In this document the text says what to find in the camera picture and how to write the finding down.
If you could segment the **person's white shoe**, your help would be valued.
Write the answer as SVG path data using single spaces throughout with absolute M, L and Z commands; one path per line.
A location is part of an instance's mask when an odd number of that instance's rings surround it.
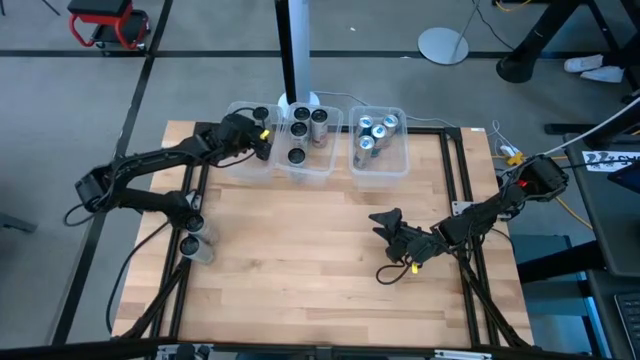
M 624 70 L 616 66 L 604 66 L 597 69 L 583 72 L 582 79 L 617 84 L 621 83 L 624 77 Z
M 564 70 L 568 73 L 582 73 L 595 70 L 602 66 L 603 58 L 604 56 L 601 54 L 570 58 L 564 62 Z

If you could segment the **white round disc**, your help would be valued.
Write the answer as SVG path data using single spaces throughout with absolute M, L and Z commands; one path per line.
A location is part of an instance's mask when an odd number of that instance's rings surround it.
M 309 0 L 275 0 L 276 25 L 285 92 L 278 99 L 284 115 L 295 102 L 319 105 L 311 86 Z

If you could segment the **black desk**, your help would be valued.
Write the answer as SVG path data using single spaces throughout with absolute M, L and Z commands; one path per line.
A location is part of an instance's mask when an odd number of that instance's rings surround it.
M 589 161 L 604 160 L 600 151 L 589 157 L 590 151 L 583 141 L 565 149 L 605 264 L 602 270 L 589 270 L 587 281 L 611 355 L 640 360 L 615 301 L 617 295 L 640 294 L 640 194 L 608 179 L 619 163 L 598 171 L 587 168 Z

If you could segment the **person's leg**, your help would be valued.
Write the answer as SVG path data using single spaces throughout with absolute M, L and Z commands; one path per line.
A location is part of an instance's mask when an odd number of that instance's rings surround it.
M 604 54 L 602 65 L 622 69 L 632 66 L 640 66 L 640 45 L 628 46 L 615 52 Z

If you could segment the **grey chair foot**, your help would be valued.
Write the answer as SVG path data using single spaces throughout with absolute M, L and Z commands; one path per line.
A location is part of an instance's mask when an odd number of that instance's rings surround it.
M 0 228 L 14 229 L 24 233 L 34 233 L 37 225 L 0 212 Z

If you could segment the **blue grey chair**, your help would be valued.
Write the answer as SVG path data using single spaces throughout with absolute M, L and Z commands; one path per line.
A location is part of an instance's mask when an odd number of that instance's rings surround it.
M 595 240 L 574 245 L 566 235 L 511 237 L 534 341 L 545 350 L 609 357 L 588 270 L 602 270 Z

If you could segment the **black keyboard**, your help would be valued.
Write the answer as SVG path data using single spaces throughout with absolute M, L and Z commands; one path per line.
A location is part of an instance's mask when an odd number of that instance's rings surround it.
M 616 294 L 614 300 L 634 360 L 640 360 L 640 293 Z

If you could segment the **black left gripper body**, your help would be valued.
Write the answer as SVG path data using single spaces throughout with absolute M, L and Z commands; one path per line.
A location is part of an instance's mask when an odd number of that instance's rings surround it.
M 226 115 L 218 127 L 217 139 L 224 155 L 238 155 L 256 147 L 260 134 L 251 134 L 249 122 L 252 119 L 240 115 Z

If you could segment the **red black rolling stool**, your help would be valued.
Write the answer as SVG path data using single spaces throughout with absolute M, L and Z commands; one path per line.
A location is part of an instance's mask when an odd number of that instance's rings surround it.
M 151 31 L 149 15 L 135 9 L 133 0 L 71 0 L 67 10 L 69 29 L 84 47 L 104 49 L 107 44 L 119 44 L 126 50 L 146 49 L 144 39 Z M 88 39 L 77 31 L 77 20 L 95 26 Z

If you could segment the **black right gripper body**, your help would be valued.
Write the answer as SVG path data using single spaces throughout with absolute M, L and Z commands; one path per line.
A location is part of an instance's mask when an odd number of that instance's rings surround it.
M 423 264 L 432 257 L 443 253 L 443 244 L 432 233 L 424 232 L 420 227 L 401 227 L 395 231 L 397 242 L 393 246 L 387 246 L 385 252 L 393 262 Z

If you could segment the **grey round floor stand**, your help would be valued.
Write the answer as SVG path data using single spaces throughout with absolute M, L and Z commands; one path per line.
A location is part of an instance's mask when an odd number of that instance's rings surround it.
M 424 58 L 444 66 L 456 65 L 467 59 L 470 50 L 465 34 L 479 10 L 480 0 L 472 2 L 473 10 L 459 31 L 446 27 L 432 27 L 420 34 L 417 47 Z

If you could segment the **black desk foot bar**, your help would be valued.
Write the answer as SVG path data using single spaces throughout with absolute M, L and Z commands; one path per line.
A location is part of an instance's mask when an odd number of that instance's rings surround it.
M 594 124 L 547 123 L 543 130 L 547 135 L 583 134 L 595 128 Z

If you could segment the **clear plastic storage bin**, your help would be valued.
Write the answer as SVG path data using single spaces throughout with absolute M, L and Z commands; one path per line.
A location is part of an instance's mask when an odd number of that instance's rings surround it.
M 296 122 L 293 117 L 293 111 L 296 107 L 307 107 L 311 113 L 316 109 L 323 109 L 328 113 L 328 142 L 324 148 L 317 148 L 312 144 L 310 117 L 310 122 L 305 123 L 309 128 L 309 144 L 304 149 L 306 152 L 305 168 L 290 172 L 286 166 L 286 154 L 293 147 L 290 145 L 288 132 L 290 125 Z M 344 115 L 337 108 L 301 102 L 293 103 L 279 125 L 275 166 L 298 184 L 324 184 L 335 169 L 343 123 Z
M 393 114 L 399 119 L 400 124 L 396 134 L 390 139 L 387 148 L 380 151 L 373 149 L 371 159 L 365 169 L 356 169 L 353 166 L 353 155 L 354 145 L 358 139 L 355 137 L 355 130 L 359 117 L 362 115 L 371 116 L 375 126 L 383 124 L 383 119 L 388 114 Z M 349 112 L 348 130 L 348 165 L 358 187 L 392 187 L 408 175 L 410 170 L 409 140 L 406 115 L 403 110 L 396 107 L 355 106 Z
M 247 101 L 233 102 L 227 109 L 228 114 L 238 113 L 254 120 L 252 110 L 258 106 L 264 106 L 270 112 L 269 118 L 266 120 L 266 129 L 270 131 L 267 140 L 272 144 L 270 159 L 268 161 L 262 161 L 254 155 L 250 159 L 226 169 L 226 172 L 230 176 L 252 184 L 268 183 L 271 181 L 272 170 L 276 159 L 277 133 L 283 118 L 283 112 L 278 105 Z

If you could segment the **black aluminium table frame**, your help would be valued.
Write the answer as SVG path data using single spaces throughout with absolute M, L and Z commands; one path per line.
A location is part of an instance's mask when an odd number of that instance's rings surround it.
M 409 174 L 390 189 L 355 185 L 346 135 L 320 185 L 281 170 L 260 185 L 222 169 L 155 174 L 155 191 L 199 190 L 220 239 L 211 264 L 186 267 L 148 335 L 402 350 L 503 344 L 453 257 L 433 258 L 415 274 L 388 267 L 372 214 L 398 207 L 410 224 L 428 227 L 453 201 L 483 200 L 496 188 L 482 131 L 414 128 L 408 138 Z

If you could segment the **handwritten paper label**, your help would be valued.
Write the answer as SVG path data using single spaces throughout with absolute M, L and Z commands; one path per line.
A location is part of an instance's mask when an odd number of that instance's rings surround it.
M 612 173 L 640 162 L 640 152 L 582 151 L 581 154 L 589 172 Z

